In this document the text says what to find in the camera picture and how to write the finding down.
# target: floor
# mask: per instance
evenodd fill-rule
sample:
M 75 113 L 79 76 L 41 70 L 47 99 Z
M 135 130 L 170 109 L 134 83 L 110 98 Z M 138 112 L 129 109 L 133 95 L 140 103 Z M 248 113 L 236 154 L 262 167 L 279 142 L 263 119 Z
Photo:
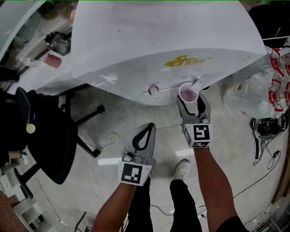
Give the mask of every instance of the floor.
M 205 92 L 212 114 L 213 140 L 210 143 L 211 152 L 227 175 L 236 195 L 259 178 L 264 176 L 267 164 L 271 159 L 265 152 L 260 163 L 253 167 L 254 144 L 251 130 L 248 127 L 249 118 L 232 118 L 226 114 L 222 104 L 221 85 L 214 84 Z M 121 102 L 119 96 L 110 95 L 111 99 Z M 153 178 L 150 186 L 151 204 L 160 207 L 165 213 L 170 214 L 174 210 L 171 199 L 168 180 L 173 174 L 174 166 L 181 159 L 191 161 L 191 173 L 185 180 L 196 202 L 196 206 L 204 205 L 198 184 L 198 174 L 193 150 L 188 148 L 186 139 L 181 131 L 181 118 L 176 104 L 170 106 L 142 106 L 132 101 L 125 101 L 120 105 L 110 103 L 107 93 L 97 88 L 75 93 L 72 100 L 72 117 L 77 120 L 92 112 L 102 104 L 106 112 L 97 115 L 86 122 L 79 129 L 79 135 L 88 143 L 97 147 L 104 147 L 112 133 L 117 133 L 119 140 L 116 144 L 103 150 L 97 159 L 93 159 L 82 148 L 77 147 L 75 160 L 71 171 L 62 185 L 52 182 L 42 171 L 36 174 L 44 191 L 55 207 L 58 214 L 50 206 L 39 183 L 33 178 L 28 182 L 35 199 L 46 211 L 44 216 L 53 223 L 58 232 L 74 231 L 75 225 L 84 211 L 89 212 L 80 229 L 84 231 L 85 225 L 91 226 L 94 218 L 103 203 L 118 186 L 117 161 L 121 156 L 127 135 L 136 127 L 153 122 L 156 125 L 156 139 L 154 158 L 157 160 L 153 169 Z M 196 106 L 189 106 L 192 112 L 196 112 Z M 249 221 L 257 214 L 265 211 L 271 204 L 271 198 L 282 171 L 288 131 L 281 134 L 270 145 L 269 150 L 274 153 L 281 150 L 281 158 L 275 169 L 262 181 L 243 192 L 235 198 L 235 206 L 243 223 Z M 22 167 L 27 169 L 31 164 Z M 58 222 L 57 217 L 67 226 Z M 165 216 L 159 209 L 151 207 L 151 218 L 154 232 L 160 229 L 169 232 L 173 216 Z M 246 225 L 252 230 L 258 222 L 267 218 L 267 215 L 257 217 L 256 222 Z M 208 231 L 206 218 L 200 219 L 204 232 Z

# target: black pants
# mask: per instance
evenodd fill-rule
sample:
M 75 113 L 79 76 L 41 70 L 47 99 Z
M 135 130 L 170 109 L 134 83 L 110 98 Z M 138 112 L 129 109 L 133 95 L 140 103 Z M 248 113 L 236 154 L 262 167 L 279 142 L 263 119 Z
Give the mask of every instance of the black pants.
M 129 209 L 126 232 L 153 232 L 150 218 L 150 178 L 143 187 L 137 186 Z M 195 202 L 182 180 L 173 180 L 170 191 L 174 203 L 173 224 L 170 232 L 202 232 Z

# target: paper cup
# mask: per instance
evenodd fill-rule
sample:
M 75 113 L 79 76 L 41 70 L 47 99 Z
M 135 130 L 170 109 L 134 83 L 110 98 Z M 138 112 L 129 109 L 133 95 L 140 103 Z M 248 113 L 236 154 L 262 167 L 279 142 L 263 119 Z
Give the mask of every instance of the paper cup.
M 199 93 L 194 92 L 191 89 L 192 83 L 183 83 L 179 88 L 180 98 L 187 103 L 193 103 L 198 99 Z

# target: yellow logo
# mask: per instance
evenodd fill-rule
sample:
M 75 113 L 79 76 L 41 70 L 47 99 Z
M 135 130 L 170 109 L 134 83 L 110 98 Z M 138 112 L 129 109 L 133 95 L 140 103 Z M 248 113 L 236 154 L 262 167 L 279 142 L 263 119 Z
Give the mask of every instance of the yellow logo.
M 193 65 L 193 64 L 201 64 L 205 60 L 204 59 L 198 59 L 198 58 L 187 58 L 187 55 L 185 56 L 178 56 L 173 61 L 169 61 L 165 64 L 165 66 L 182 66 L 182 65 Z

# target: office chair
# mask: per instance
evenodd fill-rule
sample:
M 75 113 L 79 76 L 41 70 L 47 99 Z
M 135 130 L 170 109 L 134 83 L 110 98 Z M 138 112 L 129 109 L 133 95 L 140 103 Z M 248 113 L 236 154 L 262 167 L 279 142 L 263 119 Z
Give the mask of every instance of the office chair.
M 24 89 L 17 88 L 16 105 L 25 122 L 35 126 L 35 132 L 27 136 L 27 144 L 36 164 L 23 175 L 14 169 L 16 178 L 29 198 L 33 198 L 33 194 L 26 182 L 39 169 L 42 169 L 55 183 L 64 182 L 73 164 L 77 144 L 93 158 L 101 153 L 98 149 L 92 151 L 77 135 L 77 130 L 79 125 L 104 112 L 105 108 L 99 106 L 96 111 L 75 122 L 70 113 L 72 97 L 71 93 L 66 95 L 65 112 L 63 112 L 58 107 L 57 96 L 36 94 L 35 91 L 26 93 Z

